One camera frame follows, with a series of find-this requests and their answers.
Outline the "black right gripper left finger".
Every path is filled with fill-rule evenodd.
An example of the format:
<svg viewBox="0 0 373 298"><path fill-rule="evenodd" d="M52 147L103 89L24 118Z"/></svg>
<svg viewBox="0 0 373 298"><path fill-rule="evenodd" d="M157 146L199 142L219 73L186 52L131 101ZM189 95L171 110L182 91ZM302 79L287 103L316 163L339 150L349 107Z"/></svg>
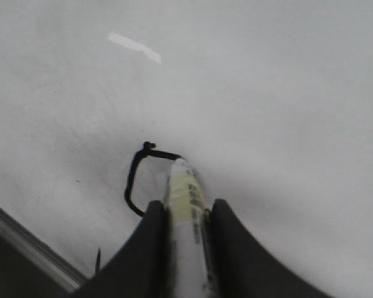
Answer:
<svg viewBox="0 0 373 298"><path fill-rule="evenodd" d="M165 283L168 217L160 201L114 257L72 297L161 297Z"/></svg>

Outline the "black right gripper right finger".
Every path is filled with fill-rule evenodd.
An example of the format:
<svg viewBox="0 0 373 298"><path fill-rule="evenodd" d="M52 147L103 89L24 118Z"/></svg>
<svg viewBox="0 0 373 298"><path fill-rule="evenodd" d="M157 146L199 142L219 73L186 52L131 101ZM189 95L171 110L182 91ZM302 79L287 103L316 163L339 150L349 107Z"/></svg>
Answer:
<svg viewBox="0 0 373 298"><path fill-rule="evenodd" d="M214 201L210 219L224 297L329 297L268 252L226 200Z"/></svg>

